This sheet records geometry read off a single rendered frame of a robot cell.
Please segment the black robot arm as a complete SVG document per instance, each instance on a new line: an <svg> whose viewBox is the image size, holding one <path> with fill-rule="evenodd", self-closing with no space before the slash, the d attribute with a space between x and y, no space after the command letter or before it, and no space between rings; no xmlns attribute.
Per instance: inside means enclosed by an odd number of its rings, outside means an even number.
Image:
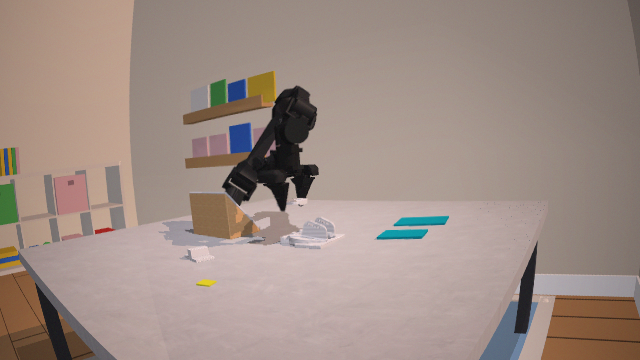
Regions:
<svg viewBox="0 0 640 360"><path fill-rule="evenodd" d="M240 206L249 201L257 187L257 174L264 170L274 170L277 154L270 151L264 157L273 142L276 146L297 144L305 141L309 131L315 126L317 108L309 102L310 94L301 86L285 89L275 100L272 120L262 133L248 158L233 167L222 188ZM232 178L232 179L231 179ZM231 183L240 189L233 186Z"/></svg>

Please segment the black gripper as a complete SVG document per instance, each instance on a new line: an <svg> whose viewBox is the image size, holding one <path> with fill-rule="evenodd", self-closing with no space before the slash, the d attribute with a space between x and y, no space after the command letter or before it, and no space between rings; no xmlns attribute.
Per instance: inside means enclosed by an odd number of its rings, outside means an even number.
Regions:
<svg viewBox="0 0 640 360"><path fill-rule="evenodd" d="M274 170L264 170L257 174L258 183L267 186L274 194L281 212L285 211L289 182L286 178L294 177L290 180L294 183L297 198L306 198L310 186L316 176L319 175L318 167L315 164L300 165L299 144L288 144L276 146L273 154L277 154L277 162Z"/></svg>

